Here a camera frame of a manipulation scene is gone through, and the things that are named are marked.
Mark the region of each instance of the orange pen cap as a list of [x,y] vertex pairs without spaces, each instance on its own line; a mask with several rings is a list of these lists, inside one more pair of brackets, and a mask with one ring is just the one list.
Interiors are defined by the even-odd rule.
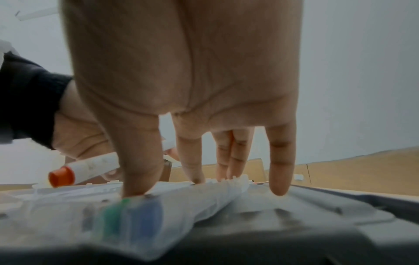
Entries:
[[63,166],[60,169],[51,171],[48,174],[48,180],[53,188],[58,188],[73,185],[76,178],[71,168]]

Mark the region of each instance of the white wall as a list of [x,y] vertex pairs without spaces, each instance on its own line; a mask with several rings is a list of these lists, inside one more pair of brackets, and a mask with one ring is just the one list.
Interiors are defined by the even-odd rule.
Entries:
[[[46,69],[70,74],[58,16],[18,21],[14,3],[0,0],[0,38]],[[419,145],[418,13],[418,0],[306,0],[297,163]],[[170,116],[161,118],[160,127],[174,139]],[[269,145],[260,128],[250,155],[258,157],[268,168]],[[0,181],[36,182],[60,159],[27,143],[0,146]],[[209,134],[203,137],[203,163],[215,163]]]

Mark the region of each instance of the hand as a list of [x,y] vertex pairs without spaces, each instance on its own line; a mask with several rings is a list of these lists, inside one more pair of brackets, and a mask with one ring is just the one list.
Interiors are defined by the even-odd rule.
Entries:
[[158,116],[167,112],[192,181],[204,182],[205,132],[216,141],[222,179],[242,174],[254,127],[264,126],[270,188],[287,192],[301,13],[299,0],[62,2],[79,91],[119,155],[125,196],[158,181]]
[[[60,101],[60,110],[55,114],[52,146],[66,156],[67,162],[114,151],[96,119],[81,101],[74,81],[68,84]],[[176,148],[167,150],[166,154],[179,160]],[[117,170],[103,177],[106,180],[119,179],[121,173]]]

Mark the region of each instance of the marker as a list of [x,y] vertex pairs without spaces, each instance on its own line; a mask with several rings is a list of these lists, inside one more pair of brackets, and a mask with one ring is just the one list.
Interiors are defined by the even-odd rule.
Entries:
[[[176,146],[174,141],[167,140],[162,141],[161,144],[163,151]],[[60,169],[51,171],[48,174],[48,180],[53,188],[70,186],[118,169],[120,167],[118,160],[117,153],[113,152],[71,162]]]

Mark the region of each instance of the black sleeve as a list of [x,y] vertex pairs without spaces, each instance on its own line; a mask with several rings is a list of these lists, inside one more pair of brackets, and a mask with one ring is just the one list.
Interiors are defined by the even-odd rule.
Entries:
[[5,53],[0,69],[0,144],[32,138],[53,149],[54,114],[71,80]]

